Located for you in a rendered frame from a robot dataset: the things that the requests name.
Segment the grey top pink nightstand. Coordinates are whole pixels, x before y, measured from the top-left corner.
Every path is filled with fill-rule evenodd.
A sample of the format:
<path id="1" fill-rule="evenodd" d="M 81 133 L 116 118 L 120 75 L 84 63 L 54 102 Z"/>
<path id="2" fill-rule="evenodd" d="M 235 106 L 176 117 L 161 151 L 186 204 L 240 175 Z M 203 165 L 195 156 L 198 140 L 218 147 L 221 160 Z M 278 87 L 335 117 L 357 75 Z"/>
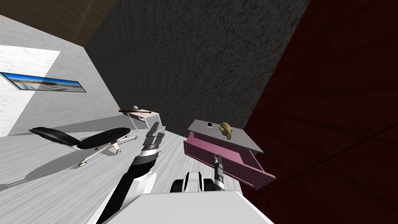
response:
<path id="1" fill-rule="evenodd" d="M 232 127 L 232 138 L 227 140 L 219 130 L 219 124 L 213 123 L 212 127 L 208 127 L 207 121 L 196 119 L 188 128 L 190 132 L 198 133 L 211 138 L 212 140 L 220 140 L 221 142 L 229 143 L 235 146 L 240 146 L 252 151 L 254 155 L 261 153 L 263 150 L 246 134 L 243 129 Z"/>

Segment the small white desk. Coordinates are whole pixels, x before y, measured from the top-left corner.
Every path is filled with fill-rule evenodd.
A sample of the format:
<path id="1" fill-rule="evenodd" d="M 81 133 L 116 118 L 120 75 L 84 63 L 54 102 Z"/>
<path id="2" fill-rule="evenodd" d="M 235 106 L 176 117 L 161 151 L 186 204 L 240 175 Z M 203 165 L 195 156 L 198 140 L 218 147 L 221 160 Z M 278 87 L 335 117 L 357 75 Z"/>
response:
<path id="1" fill-rule="evenodd" d="M 127 115 L 130 118 L 135 129 L 137 129 L 137 125 L 134 123 L 133 119 L 143 121 L 146 124 L 148 130 L 150 130 L 155 123 L 159 123 L 158 130 L 162 129 L 161 118 L 159 113 L 157 112 L 138 109 L 137 106 L 133 106 L 132 110 L 118 110 L 118 111 Z"/>

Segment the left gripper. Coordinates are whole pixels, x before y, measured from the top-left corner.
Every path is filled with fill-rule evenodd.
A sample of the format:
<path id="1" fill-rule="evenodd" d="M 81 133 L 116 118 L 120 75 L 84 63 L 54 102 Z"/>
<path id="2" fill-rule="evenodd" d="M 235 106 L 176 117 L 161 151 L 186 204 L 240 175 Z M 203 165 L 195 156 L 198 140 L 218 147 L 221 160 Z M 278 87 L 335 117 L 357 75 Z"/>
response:
<path id="1" fill-rule="evenodd" d="M 144 147 L 149 147 L 150 145 L 159 145 L 164 138 L 165 126 L 162 126 L 158 131 L 159 122 L 155 122 L 150 131 L 146 135 L 146 139 L 144 141 Z"/>

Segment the pink drawer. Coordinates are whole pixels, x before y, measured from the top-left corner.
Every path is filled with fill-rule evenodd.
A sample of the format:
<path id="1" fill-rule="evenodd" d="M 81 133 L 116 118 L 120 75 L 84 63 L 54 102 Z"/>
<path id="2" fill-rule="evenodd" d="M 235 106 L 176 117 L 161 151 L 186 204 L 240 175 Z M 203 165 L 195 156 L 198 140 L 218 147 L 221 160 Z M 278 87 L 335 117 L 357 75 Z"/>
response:
<path id="1" fill-rule="evenodd" d="M 276 179 L 263 170 L 248 148 L 195 132 L 191 132 L 183 144 L 187 156 L 212 168 L 215 156 L 220 155 L 223 172 L 255 190 Z"/>

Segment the blue landscape wall picture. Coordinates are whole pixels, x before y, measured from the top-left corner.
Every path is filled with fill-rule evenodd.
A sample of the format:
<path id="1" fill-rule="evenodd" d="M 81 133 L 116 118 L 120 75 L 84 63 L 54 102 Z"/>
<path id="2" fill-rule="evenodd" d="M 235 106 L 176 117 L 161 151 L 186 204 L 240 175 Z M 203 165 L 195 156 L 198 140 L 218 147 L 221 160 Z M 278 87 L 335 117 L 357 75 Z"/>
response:
<path id="1" fill-rule="evenodd" d="M 77 81 L 63 80 L 31 75 L 0 72 L 0 75 L 9 81 L 13 86 L 22 91 L 58 91 L 77 92 L 86 91 Z"/>

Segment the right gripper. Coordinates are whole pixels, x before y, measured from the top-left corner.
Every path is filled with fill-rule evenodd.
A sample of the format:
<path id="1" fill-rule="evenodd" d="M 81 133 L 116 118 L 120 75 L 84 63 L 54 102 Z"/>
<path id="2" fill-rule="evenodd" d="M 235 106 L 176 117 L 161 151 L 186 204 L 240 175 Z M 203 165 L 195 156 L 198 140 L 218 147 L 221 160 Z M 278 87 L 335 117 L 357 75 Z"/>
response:
<path id="1" fill-rule="evenodd" d="M 223 164 L 222 164 L 222 157 L 220 155 L 215 154 L 215 180 L 223 180 Z"/>

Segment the black office chair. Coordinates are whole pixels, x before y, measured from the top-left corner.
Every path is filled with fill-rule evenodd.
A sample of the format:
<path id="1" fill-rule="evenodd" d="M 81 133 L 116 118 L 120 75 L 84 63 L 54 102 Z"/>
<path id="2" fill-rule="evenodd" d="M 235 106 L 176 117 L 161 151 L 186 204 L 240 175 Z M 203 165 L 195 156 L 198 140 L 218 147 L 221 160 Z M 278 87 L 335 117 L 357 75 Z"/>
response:
<path id="1" fill-rule="evenodd" d="M 138 139 L 137 136 L 129 136 L 131 130 L 124 127 L 110 129 L 85 138 L 81 141 L 62 131 L 51 128 L 37 127 L 32 128 L 29 131 L 39 135 L 44 139 L 69 146 L 79 151 L 95 148 L 97 152 L 82 160 L 79 164 L 80 167 L 86 165 L 88 160 L 92 159 L 94 156 L 109 147 L 114 147 L 116 149 L 116 154 L 119 154 L 121 153 L 118 145 L 119 143 Z"/>

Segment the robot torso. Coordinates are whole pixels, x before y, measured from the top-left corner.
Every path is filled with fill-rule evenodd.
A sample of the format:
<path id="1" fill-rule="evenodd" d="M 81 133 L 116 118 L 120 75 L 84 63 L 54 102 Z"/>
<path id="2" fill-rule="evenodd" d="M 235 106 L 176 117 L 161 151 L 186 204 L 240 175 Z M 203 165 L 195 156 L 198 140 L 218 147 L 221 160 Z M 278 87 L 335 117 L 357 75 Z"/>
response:
<path id="1" fill-rule="evenodd" d="M 237 191 L 143 194 L 103 224 L 274 224 Z"/>

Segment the golden skull figurine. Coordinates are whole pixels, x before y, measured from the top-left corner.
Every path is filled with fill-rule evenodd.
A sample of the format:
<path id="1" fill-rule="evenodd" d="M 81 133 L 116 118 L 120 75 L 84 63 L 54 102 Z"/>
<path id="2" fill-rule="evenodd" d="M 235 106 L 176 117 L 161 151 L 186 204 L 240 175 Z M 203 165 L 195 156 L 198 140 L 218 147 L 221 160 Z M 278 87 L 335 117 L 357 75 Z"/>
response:
<path id="1" fill-rule="evenodd" d="M 228 123 L 221 122 L 219 124 L 219 130 L 221 131 L 222 135 L 227 138 L 227 140 L 231 140 L 233 130 L 232 130 L 232 127 Z"/>

